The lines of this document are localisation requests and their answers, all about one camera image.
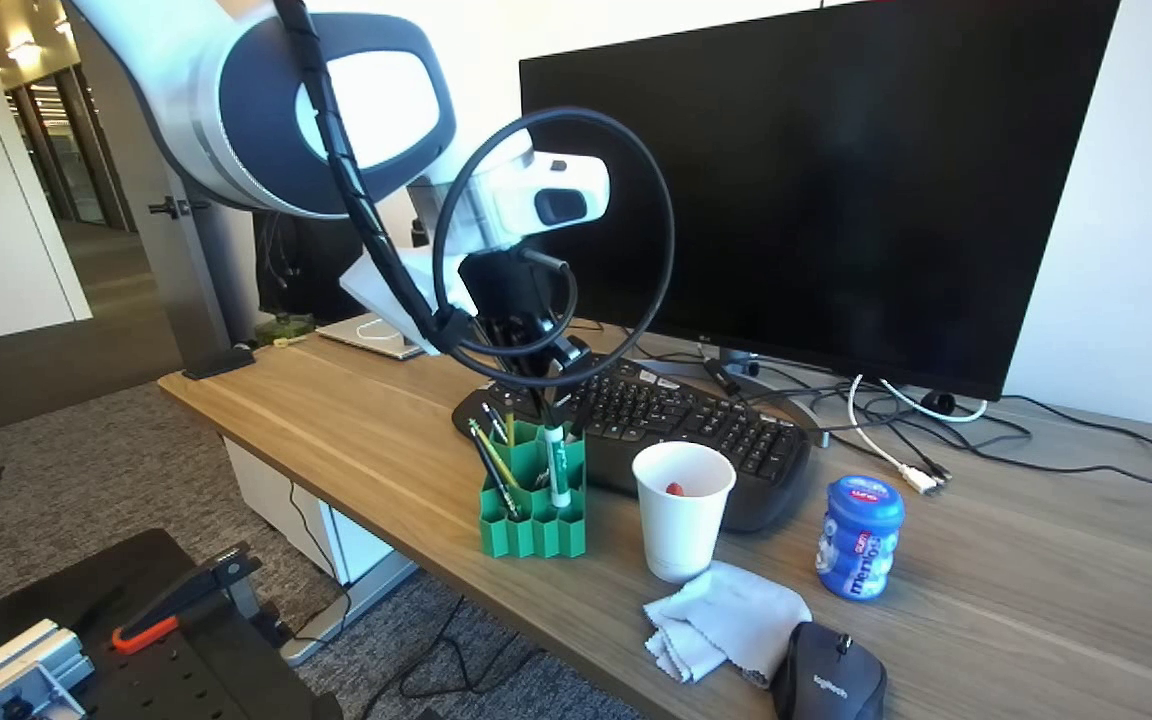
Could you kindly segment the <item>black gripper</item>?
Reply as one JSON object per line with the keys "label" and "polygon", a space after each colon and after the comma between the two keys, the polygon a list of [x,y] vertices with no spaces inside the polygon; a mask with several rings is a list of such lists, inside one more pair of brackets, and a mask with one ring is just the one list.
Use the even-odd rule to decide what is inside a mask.
{"label": "black gripper", "polygon": [[456,361],[504,388],[564,388],[580,361],[567,319],[577,272],[538,248],[487,248],[459,260],[476,315],[456,335]]}

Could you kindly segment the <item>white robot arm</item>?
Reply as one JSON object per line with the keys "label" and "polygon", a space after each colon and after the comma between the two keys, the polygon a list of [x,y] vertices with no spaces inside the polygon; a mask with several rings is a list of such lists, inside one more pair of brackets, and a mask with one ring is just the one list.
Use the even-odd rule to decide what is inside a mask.
{"label": "white robot arm", "polygon": [[543,153],[520,120],[474,133],[420,14],[379,0],[73,5],[172,173],[243,212],[345,227],[339,286],[410,345],[520,388],[580,363],[577,272],[533,241],[599,218],[607,164]]}

